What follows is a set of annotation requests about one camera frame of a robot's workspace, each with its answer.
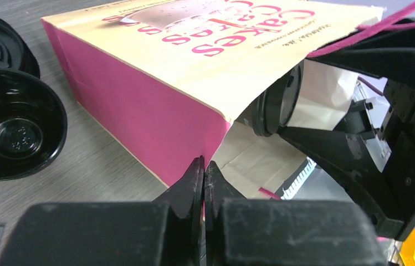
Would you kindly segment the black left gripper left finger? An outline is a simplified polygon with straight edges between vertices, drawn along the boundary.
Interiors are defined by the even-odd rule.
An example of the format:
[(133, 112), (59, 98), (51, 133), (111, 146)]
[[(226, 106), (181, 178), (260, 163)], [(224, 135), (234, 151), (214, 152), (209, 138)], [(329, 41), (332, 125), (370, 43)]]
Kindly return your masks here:
[(202, 265), (204, 158), (150, 202), (40, 203), (19, 219), (0, 265)]

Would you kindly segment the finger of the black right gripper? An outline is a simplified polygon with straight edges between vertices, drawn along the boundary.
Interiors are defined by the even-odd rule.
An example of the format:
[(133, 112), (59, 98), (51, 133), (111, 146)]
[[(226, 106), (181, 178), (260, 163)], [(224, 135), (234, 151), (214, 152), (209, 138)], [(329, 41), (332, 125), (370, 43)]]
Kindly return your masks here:
[(415, 89), (415, 29), (378, 33), (314, 61)]
[(284, 127), (279, 136), (315, 161), (359, 205), (378, 236), (400, 239), (402, 213), (360, 135)]

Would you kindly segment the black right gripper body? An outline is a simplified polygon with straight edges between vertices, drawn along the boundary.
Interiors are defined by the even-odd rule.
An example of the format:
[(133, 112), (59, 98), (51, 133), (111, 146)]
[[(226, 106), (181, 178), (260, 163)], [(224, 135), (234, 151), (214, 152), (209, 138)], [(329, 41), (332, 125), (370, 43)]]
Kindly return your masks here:
[(383, 93), (390, 108), (381, 136), (391, 150), (383, 174), (403, 219), (395, 239), (403, 241), (415, 227), (415, 89), (389, 80)]

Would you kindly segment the single black cup lid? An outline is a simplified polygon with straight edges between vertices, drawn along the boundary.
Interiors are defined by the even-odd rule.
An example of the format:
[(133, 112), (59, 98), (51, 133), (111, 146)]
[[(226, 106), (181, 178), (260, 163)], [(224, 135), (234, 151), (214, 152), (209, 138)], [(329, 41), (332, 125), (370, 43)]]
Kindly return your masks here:
[(303, 81), (304, 61), (270, 85), (250, 105), (251, 125), (258, 136), (271, 136), (291, 119)]

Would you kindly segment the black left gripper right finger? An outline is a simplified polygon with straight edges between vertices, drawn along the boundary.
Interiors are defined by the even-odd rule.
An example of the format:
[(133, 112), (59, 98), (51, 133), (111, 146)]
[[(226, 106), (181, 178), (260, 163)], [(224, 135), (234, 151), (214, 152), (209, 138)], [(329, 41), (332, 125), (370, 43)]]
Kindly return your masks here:
[(204, 173), (208, 265), (386, 265), (351, 202), (246, 199), (215, 162)]

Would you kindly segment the pink cakes paper bag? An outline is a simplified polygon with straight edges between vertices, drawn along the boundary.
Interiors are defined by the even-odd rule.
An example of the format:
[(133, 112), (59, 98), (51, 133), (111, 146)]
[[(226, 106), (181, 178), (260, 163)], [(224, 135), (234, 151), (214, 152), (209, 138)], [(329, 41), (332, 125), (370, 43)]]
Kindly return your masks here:
[(164, 185), (215, 160), (251, 198), (306, 156), (239, 122), (253, 100), (327, 42), (373, 25), (386, 1), (119, 1), (42, 18), (77, 102)]

